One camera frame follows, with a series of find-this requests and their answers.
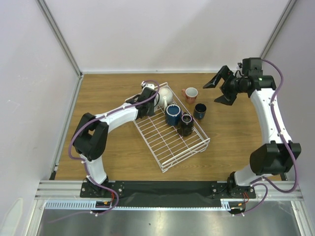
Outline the white speckled mug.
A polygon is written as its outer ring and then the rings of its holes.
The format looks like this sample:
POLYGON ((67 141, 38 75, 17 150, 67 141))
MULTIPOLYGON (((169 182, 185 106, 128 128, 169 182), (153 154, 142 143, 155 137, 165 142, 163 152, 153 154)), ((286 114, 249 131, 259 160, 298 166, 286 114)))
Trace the white speckled mug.
POLYGON ((169 88, 161 88, 158 92, 158 105, 167 108, 169 104, 171 104, 173 100, 173 93, 169 88))

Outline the dark blue enamel mug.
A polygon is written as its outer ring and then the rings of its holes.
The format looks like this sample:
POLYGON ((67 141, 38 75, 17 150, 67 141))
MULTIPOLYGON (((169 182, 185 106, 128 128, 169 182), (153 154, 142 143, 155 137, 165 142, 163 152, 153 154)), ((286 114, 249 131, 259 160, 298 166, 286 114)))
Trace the dark blue enamel mug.
POLYGON ((180 106, 176 104, 170 104, 165 110, 165 122, 170 126, 177 126, 182 115, 180 106))

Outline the small dark blue cup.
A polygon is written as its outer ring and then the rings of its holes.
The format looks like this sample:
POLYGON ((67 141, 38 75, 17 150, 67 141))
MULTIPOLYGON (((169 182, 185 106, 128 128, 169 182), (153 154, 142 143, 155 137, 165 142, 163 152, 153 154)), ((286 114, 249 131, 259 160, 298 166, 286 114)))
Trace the small dark blue cup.
POLYGON ((206 114, 206 110, 207 110, 207 107, 206 107, 205 104, 202 104, 202 103, 196 104, 195 108, 194 108, 194 111, 193 111, 193 117, 196 120, 204 119, 205 114, 206 114))

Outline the black mug white interior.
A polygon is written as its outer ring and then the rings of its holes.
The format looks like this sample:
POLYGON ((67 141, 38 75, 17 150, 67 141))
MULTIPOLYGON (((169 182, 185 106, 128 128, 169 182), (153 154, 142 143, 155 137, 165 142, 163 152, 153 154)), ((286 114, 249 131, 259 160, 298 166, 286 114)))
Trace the black mug white interior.
POLYGON ((182 137, 190 136, 193 132, 193 127, 194 127, 193 117, 187 113, 183 113, 177 126, 178 134, 182 137))

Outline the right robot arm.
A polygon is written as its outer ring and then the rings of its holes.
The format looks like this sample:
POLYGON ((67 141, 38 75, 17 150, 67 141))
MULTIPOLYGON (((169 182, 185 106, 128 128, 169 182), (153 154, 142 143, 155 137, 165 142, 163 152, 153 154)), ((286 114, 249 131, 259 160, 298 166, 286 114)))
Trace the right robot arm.
POLYGON ((282 87, 271 75, 264 75, 262 58, 246 58, 238 64, 238 76, 224 65, 217 74, 204 85, 205 89, 220 86, 222 96, 215 102, 233 105, 240 93, 246 93, 255 107, 262 136, 262 146, 251 153, 249 164, 243 169, 232 172, 227 179, 226 191, 233 198, 244 193, 244 187, 266 180, 270 176, 282 175, 290 169, 297 170, 296 160, 301 153, 301 145, 293 142, 285 128, 279 106, 278 92, 282 87))

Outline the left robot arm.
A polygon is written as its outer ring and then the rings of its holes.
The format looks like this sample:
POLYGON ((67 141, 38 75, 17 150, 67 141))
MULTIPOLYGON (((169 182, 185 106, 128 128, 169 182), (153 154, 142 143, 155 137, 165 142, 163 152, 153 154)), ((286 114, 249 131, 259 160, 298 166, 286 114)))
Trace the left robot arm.
POLYGON ((141 94, 127 100, 118 108, 100 115, 86 113, 82 116, 70 141, 68 155, 84 164, 87 179, 92 183, 91 191, 96 196, 103 197, 110 190, 102 163, 108 134, 127 122, 153 116, 157 95, 155 86, 146 83, 142 86, 141 94))

